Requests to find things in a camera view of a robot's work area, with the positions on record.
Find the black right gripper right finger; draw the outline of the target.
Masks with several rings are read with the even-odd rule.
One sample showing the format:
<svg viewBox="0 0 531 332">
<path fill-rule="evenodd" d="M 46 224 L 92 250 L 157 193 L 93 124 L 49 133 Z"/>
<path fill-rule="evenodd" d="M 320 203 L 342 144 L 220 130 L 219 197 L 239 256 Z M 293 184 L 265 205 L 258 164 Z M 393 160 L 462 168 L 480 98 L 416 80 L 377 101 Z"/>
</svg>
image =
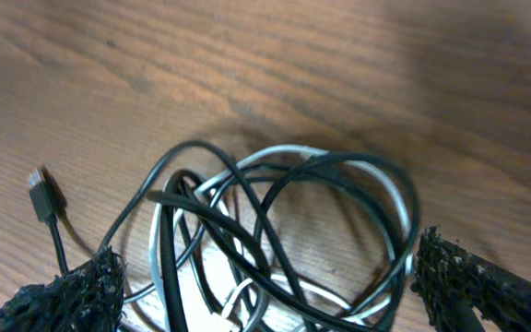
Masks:
<svg viewBox="0 0 531 332">
<path fill-rule="evenodd" d="M 499 267 L 430 227 L 420 236 L 411 290 L 438 331 L 531 331 L 531 281 Z"/>
</svg>

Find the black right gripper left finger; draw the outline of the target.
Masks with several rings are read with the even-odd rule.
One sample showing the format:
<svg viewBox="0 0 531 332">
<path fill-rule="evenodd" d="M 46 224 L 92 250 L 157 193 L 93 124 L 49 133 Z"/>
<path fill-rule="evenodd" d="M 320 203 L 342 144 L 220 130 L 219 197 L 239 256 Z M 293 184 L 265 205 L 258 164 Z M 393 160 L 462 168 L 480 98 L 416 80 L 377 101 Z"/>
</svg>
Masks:
<svg viewBox="0 0 531 332">
<path fill-rule="evenodd" d="M 0 332 L 116 331 L 124 280 L 120 256 L 106 248 L 48 284 L 18 289 L 0 308 Z"/>
</svg>

